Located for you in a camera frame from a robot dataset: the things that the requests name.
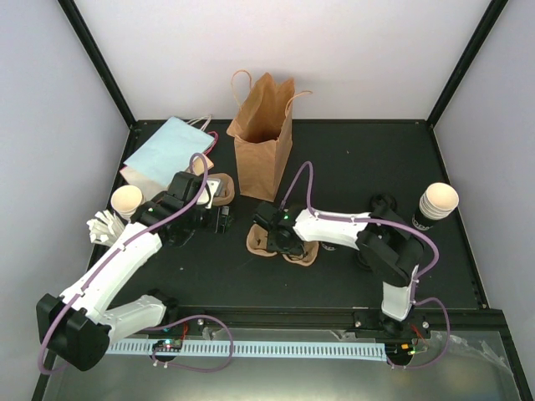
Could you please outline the single brown pulp carrier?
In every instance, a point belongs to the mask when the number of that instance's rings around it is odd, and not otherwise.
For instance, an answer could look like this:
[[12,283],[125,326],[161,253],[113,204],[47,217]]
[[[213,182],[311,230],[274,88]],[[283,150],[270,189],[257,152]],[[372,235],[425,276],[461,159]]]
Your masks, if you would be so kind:
[[269,233],[259,225],[253,224],[247,233],[246,248],[256,256],[273,257],[281,255],[288,263],[311,266],[317,258],[319,242],[297,242],[294,247],[284,247],[282,244],[277,243],[277,238],[273,233]]

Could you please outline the single black sleeved cup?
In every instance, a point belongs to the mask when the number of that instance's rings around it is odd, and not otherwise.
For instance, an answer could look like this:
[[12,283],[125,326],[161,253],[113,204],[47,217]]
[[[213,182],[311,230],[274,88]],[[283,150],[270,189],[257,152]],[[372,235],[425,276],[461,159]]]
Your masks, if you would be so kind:
[[339,248],[338,245],[334,243],[330,243],[330,242],[325,242],[325,241],[321,242],[321,246],[326,251],[336,251]]

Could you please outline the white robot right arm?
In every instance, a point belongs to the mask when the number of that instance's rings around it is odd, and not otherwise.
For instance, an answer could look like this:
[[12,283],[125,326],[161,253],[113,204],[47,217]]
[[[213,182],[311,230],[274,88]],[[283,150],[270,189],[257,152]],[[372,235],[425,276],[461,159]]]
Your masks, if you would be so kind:
[[351,215],[299,206],[284,210],[264,201],[253,222],[266,232],[266,251],[289,261],[312,261],[313,247],[321,242],[355,250],[358,264],[382,281],[380,329],[393,338],[410,327],[412,291],[424,247],[388,206]]

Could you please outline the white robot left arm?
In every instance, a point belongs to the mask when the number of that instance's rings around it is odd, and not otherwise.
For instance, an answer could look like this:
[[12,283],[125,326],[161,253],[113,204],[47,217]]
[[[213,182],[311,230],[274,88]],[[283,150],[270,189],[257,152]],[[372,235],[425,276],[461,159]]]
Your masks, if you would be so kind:
[[60,295],[45,294],[36,314],[41,346],[38,367],[50,351],[80,371],[94,367],[109,346],[139,331],[173,332],[179,318],[177,301],[153,289],[133,302],[111,308],[121,288],[168,241],[188,241],[207,225],[222,193],[216,176],[175,174],[167,190],[140,205],[108,251]]

